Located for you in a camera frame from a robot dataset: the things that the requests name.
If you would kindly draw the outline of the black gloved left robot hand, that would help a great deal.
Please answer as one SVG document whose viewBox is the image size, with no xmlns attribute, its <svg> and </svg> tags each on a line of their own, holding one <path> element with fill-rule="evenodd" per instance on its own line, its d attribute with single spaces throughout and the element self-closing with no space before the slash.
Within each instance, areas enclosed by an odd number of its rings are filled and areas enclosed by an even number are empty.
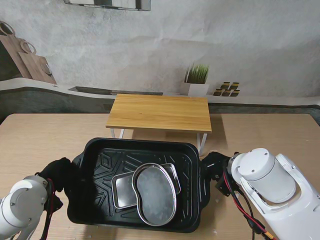
<svg viewBox="0 0 320 240">
<path fill-rule="evenodd" d="M 35 175 L 45 180 L 52 180 L 54 189 L 61 192 L 68 184 L 77 170 L 68 158 L 63 157 L 49 163 L 42 171 L 36 172 Z"/>
</svg>

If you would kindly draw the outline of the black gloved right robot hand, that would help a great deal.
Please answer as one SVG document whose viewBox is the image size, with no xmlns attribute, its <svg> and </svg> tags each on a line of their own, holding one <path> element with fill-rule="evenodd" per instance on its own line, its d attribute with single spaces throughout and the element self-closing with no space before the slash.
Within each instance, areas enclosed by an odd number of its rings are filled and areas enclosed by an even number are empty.
<svg viewBox="0 0 320 240">
<path fill-rule="evenodd" d="M 223 176 L 223 166 L 230 160 L 229 156 L 223 155 L 219 152 L 210 152 L 201 160 L 203 176 L 205 179 L 219 181 Z"/>
</svg>

